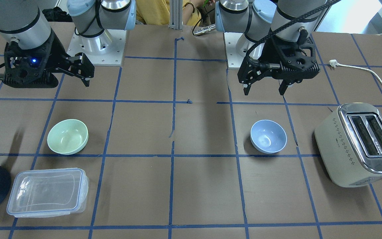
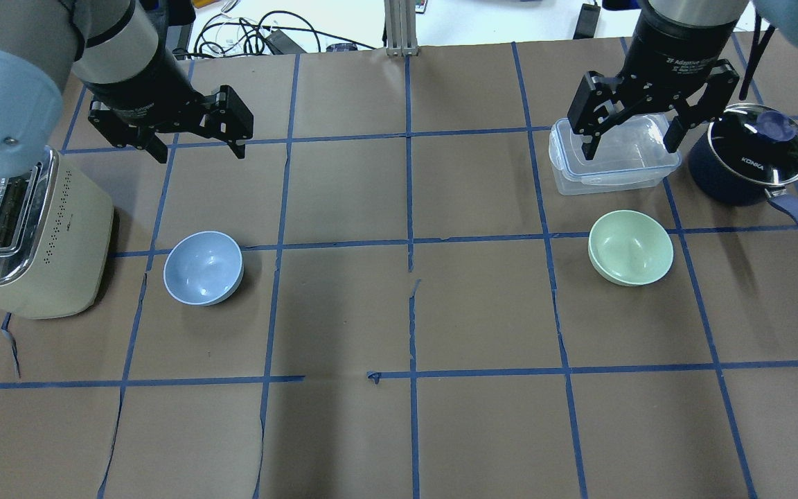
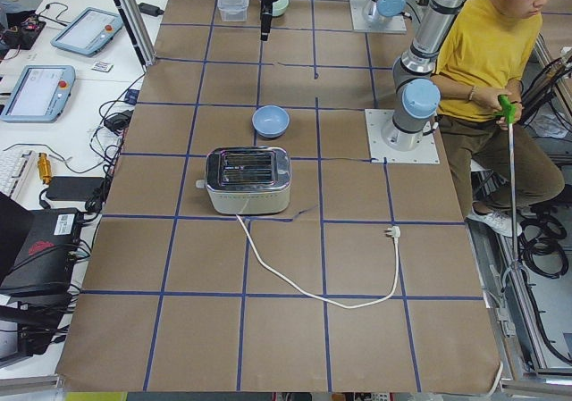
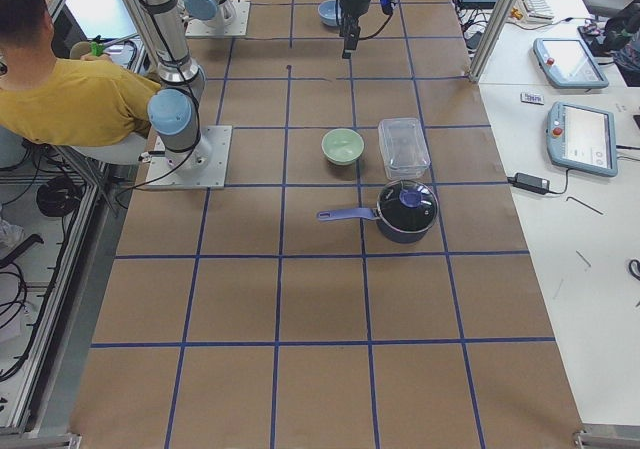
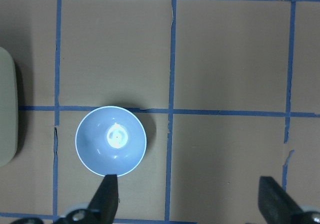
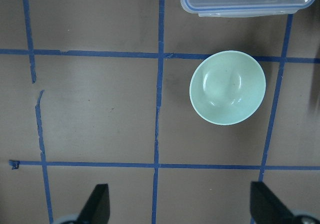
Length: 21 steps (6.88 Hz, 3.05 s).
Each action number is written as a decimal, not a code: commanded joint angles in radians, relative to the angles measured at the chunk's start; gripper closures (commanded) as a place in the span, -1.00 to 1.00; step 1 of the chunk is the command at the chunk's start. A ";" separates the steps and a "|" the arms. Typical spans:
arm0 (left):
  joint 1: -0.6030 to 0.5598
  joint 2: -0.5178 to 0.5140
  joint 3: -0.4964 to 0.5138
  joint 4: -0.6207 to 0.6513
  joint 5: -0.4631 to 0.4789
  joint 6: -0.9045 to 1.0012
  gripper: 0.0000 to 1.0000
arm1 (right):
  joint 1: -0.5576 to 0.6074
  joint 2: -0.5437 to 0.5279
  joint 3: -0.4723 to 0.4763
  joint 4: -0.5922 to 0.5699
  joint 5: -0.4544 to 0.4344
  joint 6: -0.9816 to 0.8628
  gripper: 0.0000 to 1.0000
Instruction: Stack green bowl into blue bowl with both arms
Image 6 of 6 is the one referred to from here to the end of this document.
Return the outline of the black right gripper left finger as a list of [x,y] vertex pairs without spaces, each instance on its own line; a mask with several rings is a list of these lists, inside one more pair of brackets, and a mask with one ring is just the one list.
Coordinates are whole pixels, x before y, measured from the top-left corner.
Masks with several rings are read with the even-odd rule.
[[107,224],[110,219],[110,196],[108,184],[95,186],[80,212],[77,224]]

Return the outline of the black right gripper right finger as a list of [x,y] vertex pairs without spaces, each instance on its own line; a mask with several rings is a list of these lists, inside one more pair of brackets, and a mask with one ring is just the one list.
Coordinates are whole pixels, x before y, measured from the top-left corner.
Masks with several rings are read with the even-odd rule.
[[295,216],[263,182],[250,184],[250,214],[256,224],[295,224]]

